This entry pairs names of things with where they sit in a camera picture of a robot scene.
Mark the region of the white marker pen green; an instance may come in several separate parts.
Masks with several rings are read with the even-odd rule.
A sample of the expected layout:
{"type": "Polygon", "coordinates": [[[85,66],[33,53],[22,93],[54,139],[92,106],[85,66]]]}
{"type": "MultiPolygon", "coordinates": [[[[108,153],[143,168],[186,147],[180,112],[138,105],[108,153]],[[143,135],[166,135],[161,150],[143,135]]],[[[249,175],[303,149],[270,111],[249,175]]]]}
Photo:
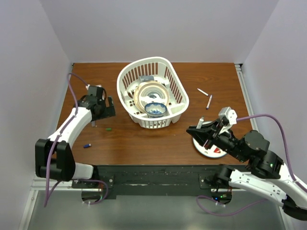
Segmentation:
{"type": "Polygon", "coordinates": [[[201,128],[201,126],[203,125],[203,122],[204,122],[204,116],[202,116],[202,117],[199,119],[196,128],[197,128],[197,129],[201,128]]]}

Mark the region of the white marker pen blue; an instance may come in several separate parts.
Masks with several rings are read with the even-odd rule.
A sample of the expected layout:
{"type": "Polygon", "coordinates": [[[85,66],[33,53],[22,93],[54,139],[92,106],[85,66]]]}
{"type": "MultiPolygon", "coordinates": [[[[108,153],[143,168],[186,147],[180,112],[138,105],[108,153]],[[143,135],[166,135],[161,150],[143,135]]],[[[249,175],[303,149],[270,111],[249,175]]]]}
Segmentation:
{"type": "Polygon", "coordinates": [[[206,105],[206,110],[209,110],[211,102],[212,102],[212,98],[213,98],[213,95],[211,94],[210,97],[209,97],[208,103],[206,105]]]}

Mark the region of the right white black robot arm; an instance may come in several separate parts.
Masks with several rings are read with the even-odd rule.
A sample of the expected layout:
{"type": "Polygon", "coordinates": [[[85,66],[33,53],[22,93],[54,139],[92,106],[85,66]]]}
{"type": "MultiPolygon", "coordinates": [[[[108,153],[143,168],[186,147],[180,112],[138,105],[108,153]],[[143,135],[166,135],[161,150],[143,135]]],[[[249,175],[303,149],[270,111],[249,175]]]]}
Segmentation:
{"type": "Polygon", "coordinates": [[[247,163],[246,169],[251,175],[221,164],[212,176],[214,186],[244,189],[276,203],[285,214],[295,219],[307,219],[306,185],[299,186],[291,178],[289,167],[269,149],[270,143],[261,133],[251,130],[237,139],[221,119],[200,128],[189,126],[186,132],[205,149],[216,146],[238,161],[247,163]]]}

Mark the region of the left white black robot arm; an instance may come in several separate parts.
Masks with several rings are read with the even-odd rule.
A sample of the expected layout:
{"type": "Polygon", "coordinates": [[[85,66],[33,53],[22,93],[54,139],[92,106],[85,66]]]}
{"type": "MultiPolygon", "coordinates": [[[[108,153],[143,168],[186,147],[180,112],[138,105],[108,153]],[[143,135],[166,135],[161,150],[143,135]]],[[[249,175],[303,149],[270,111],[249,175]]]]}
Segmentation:
{"type": "Polygon", "coordinates": [[[94,166],[76,163],[72,147],[82,130],[97,120],[115,116],[112,97],[101,86],[88,86],[87,94],[75,102],[65,122],[47,139],[35,144],[35,173],[37,177],[57,181],[81,179],[89,188],[99,184],[94,166]]]}

